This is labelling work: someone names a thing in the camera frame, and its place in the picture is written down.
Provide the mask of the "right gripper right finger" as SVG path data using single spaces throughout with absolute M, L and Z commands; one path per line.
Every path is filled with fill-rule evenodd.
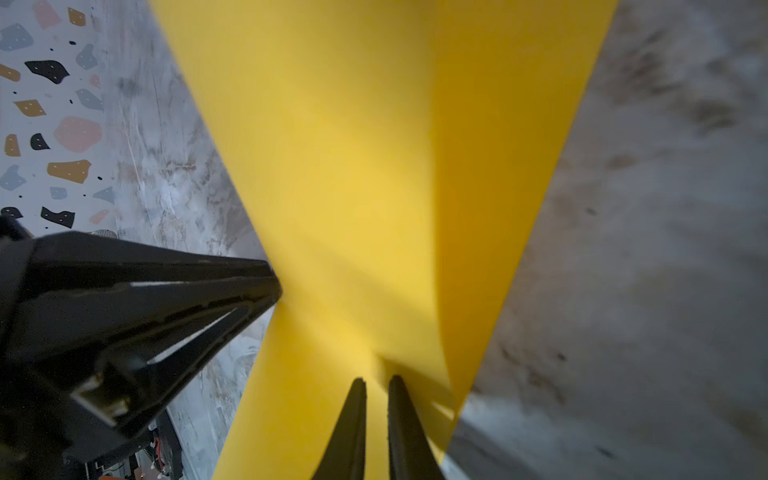
M 390 478 L 444 480 L 401 376 L 391 378 L 388 392 Z

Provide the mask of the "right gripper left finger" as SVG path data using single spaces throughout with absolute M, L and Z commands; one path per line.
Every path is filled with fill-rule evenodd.
M 363 480 L 366 455 L 367 388 L 362 378 L 350 387 L 313 480 Z

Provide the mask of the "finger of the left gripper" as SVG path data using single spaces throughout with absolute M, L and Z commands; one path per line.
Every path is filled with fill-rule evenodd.
M 111 287 L 132 282 L 208 282 L 246 278 L 282 292 L 263 260 L 193 254 L 68 232 L 1 245 L 1 298 Z
M 51 291 L 2 318 L 1 458 L 95 459 L 139 436 L 234 337 L 275 281 Z

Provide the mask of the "yellow square paper sheet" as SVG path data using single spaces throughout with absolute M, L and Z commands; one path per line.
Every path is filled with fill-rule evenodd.
M 156 1 L 282 285 L 218 479 L 308 479 L 353 380 L 389 475 L 401 376 L 442 456 L 612 1 Z

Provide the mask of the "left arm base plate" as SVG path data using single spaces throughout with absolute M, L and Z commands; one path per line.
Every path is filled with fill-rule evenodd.
M 126 445 L 88 462 L 87 479 L 183 479 L 182 447 L 169 412 Z

